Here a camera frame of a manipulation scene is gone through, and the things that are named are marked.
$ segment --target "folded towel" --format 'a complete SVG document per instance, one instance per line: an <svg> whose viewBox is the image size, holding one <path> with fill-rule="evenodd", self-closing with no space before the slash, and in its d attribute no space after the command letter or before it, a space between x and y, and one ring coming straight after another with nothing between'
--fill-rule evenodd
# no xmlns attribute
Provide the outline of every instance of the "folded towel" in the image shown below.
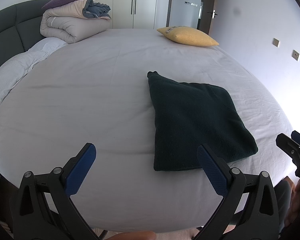
<svg viewBox="0 0 300 240"><path fill-rule="evenodd" d="M200 168L196 153L203 143L227 163L258 151L225 89L210 84L178 83L157 72L147 76L155 110L156 171Z"/></svg>

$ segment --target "light switch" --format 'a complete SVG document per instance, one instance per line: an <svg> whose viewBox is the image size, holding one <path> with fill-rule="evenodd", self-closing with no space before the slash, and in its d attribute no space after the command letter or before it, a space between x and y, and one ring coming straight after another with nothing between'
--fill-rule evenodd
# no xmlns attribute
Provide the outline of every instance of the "light switch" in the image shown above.
<svg viewBox="0 0 300 240"><path fill-rule="evenodd" d="M274 46L279 47L280 41L277 40L276 38L274 38L273 41L272 41L272 44L273 44Z"/></svg>
<svg viewBox="0 0 300 240"><path fill-rule="evenodd" d="M292 57L298 61L300 57L300 53L297 52L296 50L293 50Z"/></svg>

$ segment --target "white duvet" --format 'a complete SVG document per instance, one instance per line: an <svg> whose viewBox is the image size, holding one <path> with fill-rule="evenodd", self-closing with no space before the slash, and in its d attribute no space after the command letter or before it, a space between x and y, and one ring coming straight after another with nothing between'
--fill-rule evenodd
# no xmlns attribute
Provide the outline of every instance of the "white duvet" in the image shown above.
<svg viewBox="0 0 300 240"><path fill-rule="evenodd" d="M24 53L17 54L0 66L0 104L15 85L57 49L67 45L58 38L45 38Z"/></svg>
<svg viewBox="0 0 300 240"><path fill-rule="evenodd" d="M275 138L292 128L253 75L218 47L131 29L107 30L57 50L10 91L0 105L0 172L19 186L26 171L48 173L90 142L97 158L72 197L89 225L120 232L204 225L220 202L205 173L153 169L148 71L229 92L259 149L231 167L266 170L274 184L291 171Z"/></svg>

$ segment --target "bed frame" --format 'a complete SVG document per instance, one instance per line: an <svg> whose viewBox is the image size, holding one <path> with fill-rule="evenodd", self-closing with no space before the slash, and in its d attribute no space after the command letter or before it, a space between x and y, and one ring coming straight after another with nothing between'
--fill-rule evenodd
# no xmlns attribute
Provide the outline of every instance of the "bed frame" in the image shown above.
<svg viewBox="0 0 300 240"><path fill-rule="evenodd" d="M0 66L44 38L40 34L41 7L49 1L22 2L0 11Z"/></svg>

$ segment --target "screw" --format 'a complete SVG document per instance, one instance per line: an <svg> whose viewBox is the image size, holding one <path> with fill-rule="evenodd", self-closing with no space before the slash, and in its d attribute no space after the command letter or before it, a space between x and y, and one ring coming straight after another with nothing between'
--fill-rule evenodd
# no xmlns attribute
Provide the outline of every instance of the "screw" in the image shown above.
<svg viewBox="0 0 300 240"><path fill-rule="evenodd" d="M266 171L263 171L262 176L267 178L267 177L269 177L269 173L267 173Z"/></svg>
<svg viewBox="0 0 300 240"><path fill-rule="evenodd" d="M29 177L31 176L31 171L27 171L27 172L24 174L24 176L25 176L26 178L29 178Z"/></svg>
<svg viewBox="0 0 300 240"><path fill-rule="evenodd" d="M238 168L233 168L232 173L238 175L240 173L240 170Z"/></svg>
<svg viewBox="0 0 300 240"><path fill-rule="evenodd" d="M59 174L60 172L61 172L60 167L54 168L54 174Z"/></svg>

